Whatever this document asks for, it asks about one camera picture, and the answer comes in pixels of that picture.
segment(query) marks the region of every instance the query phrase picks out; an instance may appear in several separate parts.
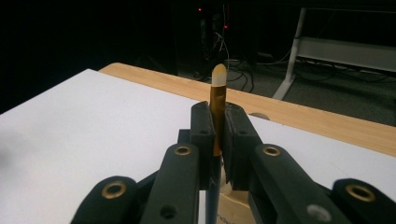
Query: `cable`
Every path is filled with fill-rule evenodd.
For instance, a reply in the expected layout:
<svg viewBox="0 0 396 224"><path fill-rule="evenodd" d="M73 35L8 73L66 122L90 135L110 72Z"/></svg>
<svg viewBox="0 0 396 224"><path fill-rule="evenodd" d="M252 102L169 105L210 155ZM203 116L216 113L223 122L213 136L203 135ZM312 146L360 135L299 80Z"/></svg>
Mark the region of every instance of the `cable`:
<svg viewBox="0 0 396 224"><path fill-rule="evenodd" d="M230 71L235 72L235 73L239 73L240 76L236 77L236 78L233 78L231 80L227 80L227 81L236 81L236 80L240 79L241 77L245 78L245 83L244 83L244 85L241 88L241 91L243 91L244 88L246 87L246 85L248 84L248 77L245 75L245 72L243 70L241 70L240 68L231 69Z"/></svg>
<svg viewBox="0 0 396 224"><path fill-rule="evenodd" d="M239 59L226 59L224 61L228 61L228 62L238 62L238 64L230 64L230 67L238 67L239 65L241 65L244 61L239 60Z"/></svg>
<svg viewBox="0 0 396 224"><path fill-rule="evenodd" d="M396 78L391 75L387 74L381 74L381 73L373 73L373 75L376 76L383 76L379 77L376 79L366 79L366 78L361 78L361 77L354 77L352 76L351 73L355 74L361 74L361 71L357 70L355 66L345 66L343 68L337 68L335 67L338 65L337 63L323 63L323 62L315 62L311 61L309 62L308 60L303 60L299 59L301 63L305 65L305 68L309 68L311 73L328 73L331 76L330 77L325 77L321 79L311 79L311 78L306 78L302 76L301 71L296 71L295 73L299 75L299 77L310 80L310 81L324 81L327 79L330 79L332 77L340 77L340 78L345 78L349 80L355 80L355 81L360 81L360 82L365 82L365 83L393 83L396 82L396 80L390 80L390 81L384 81L387 78Z"/></svg>
<svg viewBox="0 0 396 224"><path fill-rule="evenodd" d="M216 48L216 46L218 45L220 40L221 40L221 36L218 35L218 40L216 41L216 44L213 46L212 50L214 50Z"/></svg>
<svg viewBox="0 0 396 224"><path fill-rule="evenodd" d="M282 65L281 63L277 63L277 64L261 64L261 65L264 65L264 67L267 68L270 71L278 72L278 73L286 73L287 70L288 70L287 67L284 67L284 66L280 67L280 68L283 68L282 70L274 69L274 67L279 67L280 65Z"/></svg>
<svg viewBox="0 0 396 224"><path fill-rule="evenodd" d="M252 93L254 90L254 76L253 76L252 72L250 72L250 71L248 71L248 72L250 73L250 83L251 83L251 88L250 88L250 91L248 91L248 92Z"/></svg>
<svg viewBox="0 0 396 224"><path fill-rule="evenodd" d="M290 53L291 53L291 49L289 49L289 51L286 53L286 55L283 56L283 58L280 59L280 60L278 60L277 62L274 62L274 63L257 63L257 64L260 64L260 65L272 65L272 64L279 64L279 63L288 63L289 61L283 62L283 60L285 60L286 57L288 57L288 55L289 55Z"/></svg>
<svg viewBox="0 0 396 224"><path fill-rule="evenodd" d="M227 52L227 70L229 70L230 69L230 54L228 52L227 45L225 44L224 38L221 35L219 35L219 33L215 32L215 35L217 35L221 39L221 45L220 45L219 52L222 50L223 45L224 45L225 51Z"/></svg>

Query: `white table surface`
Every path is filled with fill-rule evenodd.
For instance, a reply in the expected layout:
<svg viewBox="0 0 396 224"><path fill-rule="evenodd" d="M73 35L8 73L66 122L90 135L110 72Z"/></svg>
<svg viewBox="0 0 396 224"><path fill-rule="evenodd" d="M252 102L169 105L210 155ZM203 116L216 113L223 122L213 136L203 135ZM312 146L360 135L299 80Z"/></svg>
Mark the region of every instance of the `white table surface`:
<svg viewBox="0 0 396 224"><path fill-rule="evenodd" d="M196 103L86 70L0 115L0 223L69 223L99 181L155 172ZM396 201L396 158L250 119L319 184L357 178Z"/></svg>

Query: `wooden table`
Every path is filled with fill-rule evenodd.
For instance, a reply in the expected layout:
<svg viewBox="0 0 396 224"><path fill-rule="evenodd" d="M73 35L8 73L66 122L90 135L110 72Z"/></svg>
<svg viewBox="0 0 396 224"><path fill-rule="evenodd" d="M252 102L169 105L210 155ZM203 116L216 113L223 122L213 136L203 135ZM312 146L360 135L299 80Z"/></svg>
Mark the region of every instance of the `wooden table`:
<svg viewBox="0 0 396 224"><path fill-rule="evenodd" d="M122 63L110 64L99 72L194 100L209 101L210 85L203 82ZM395 127L230 89L227 101L241 105L249 114L261 113L277 123L396 157Z"/></svg>

